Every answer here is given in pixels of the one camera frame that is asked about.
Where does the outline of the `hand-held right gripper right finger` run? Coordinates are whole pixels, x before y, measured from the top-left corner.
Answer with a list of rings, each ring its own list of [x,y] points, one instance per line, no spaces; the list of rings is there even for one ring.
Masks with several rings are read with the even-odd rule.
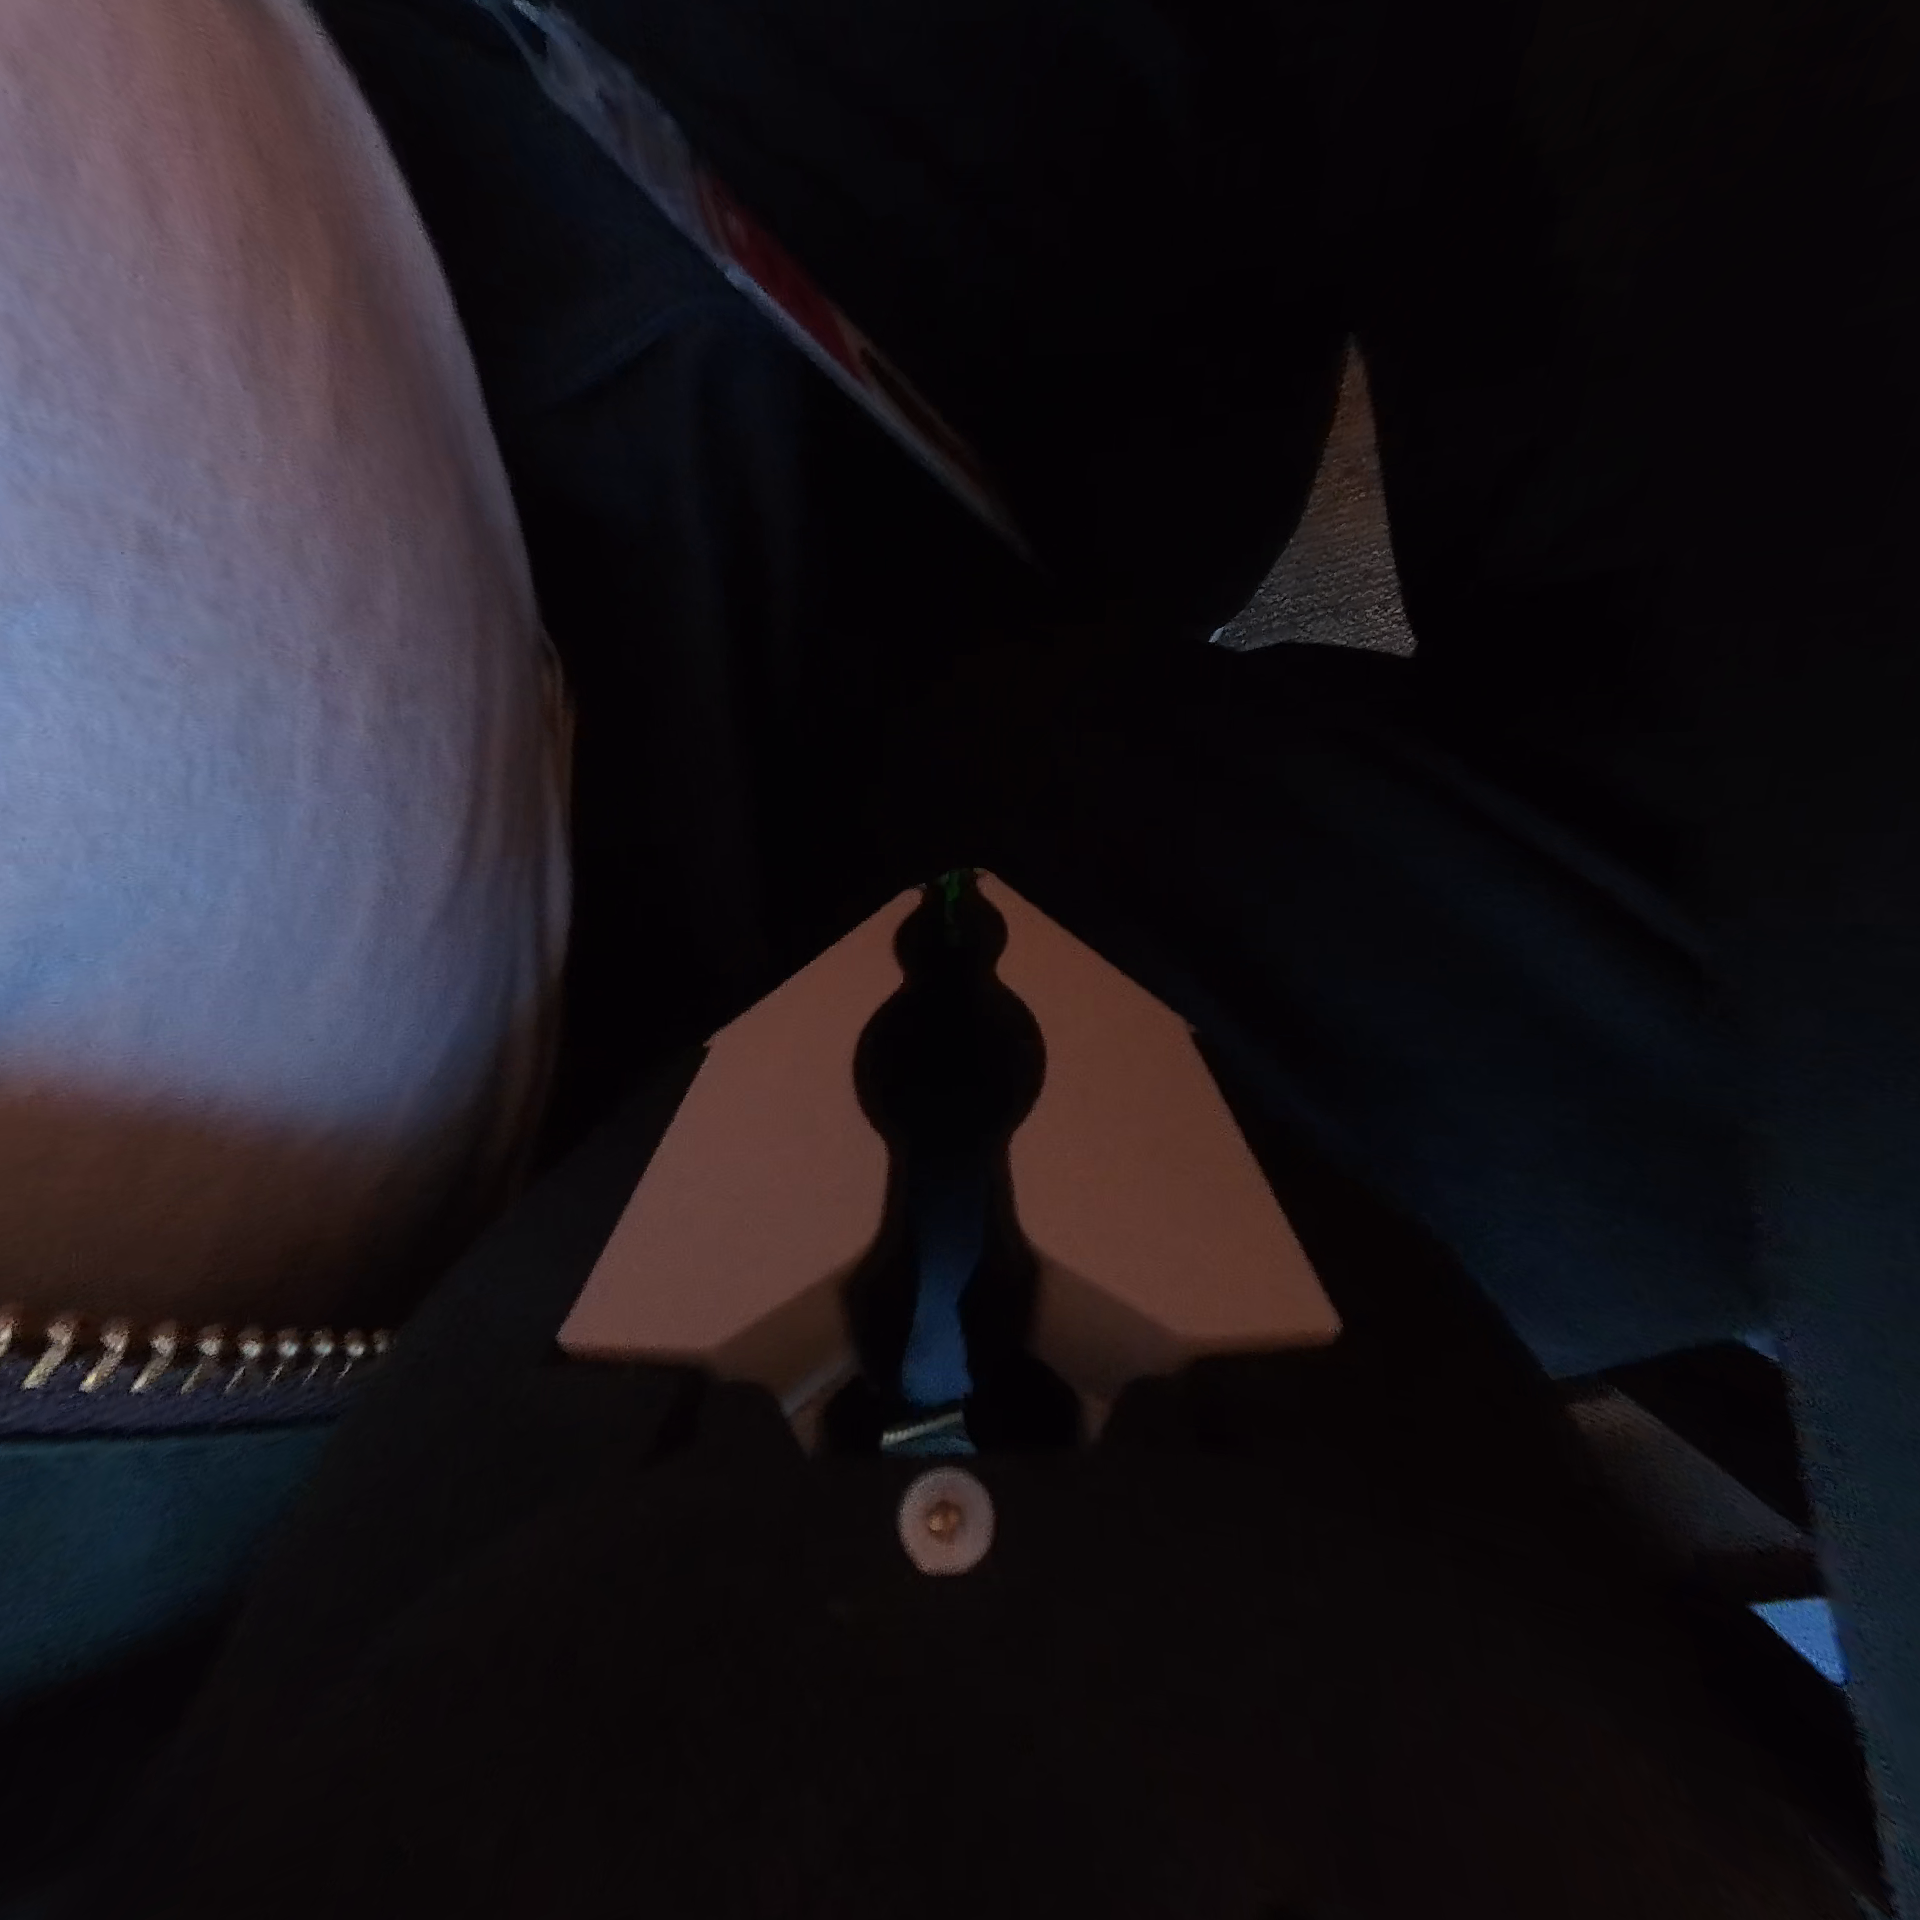
[[[972,1437],[1080,1437],[1143,1380],[1333,1345],[1340,1312],[1188,1022],[991,873],[957,884],[957,1039]]]

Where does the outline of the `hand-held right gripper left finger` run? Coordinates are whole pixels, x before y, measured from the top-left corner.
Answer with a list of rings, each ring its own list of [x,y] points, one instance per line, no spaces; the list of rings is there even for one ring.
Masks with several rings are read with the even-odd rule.
[[[904,981],[912,885],[725,1023],[558,1332],[571,1360],[746,1381],[804,1450],[856,1374],[847,1285],[886,1209],[891,1150],[854,1082]]]

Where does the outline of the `dark zipper jacket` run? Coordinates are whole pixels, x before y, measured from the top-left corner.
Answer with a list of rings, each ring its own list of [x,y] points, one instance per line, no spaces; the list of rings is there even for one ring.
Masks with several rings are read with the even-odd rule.
[[[4,1713],[221,1613],[395,1343],[6,1304]]]

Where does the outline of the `person's grey shirt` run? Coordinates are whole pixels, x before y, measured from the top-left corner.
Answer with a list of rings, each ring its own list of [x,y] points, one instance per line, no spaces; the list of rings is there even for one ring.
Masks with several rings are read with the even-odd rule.
[[[549,1091],[567,717],[307,4],[3,10],[4,1304],[373,1314]]]

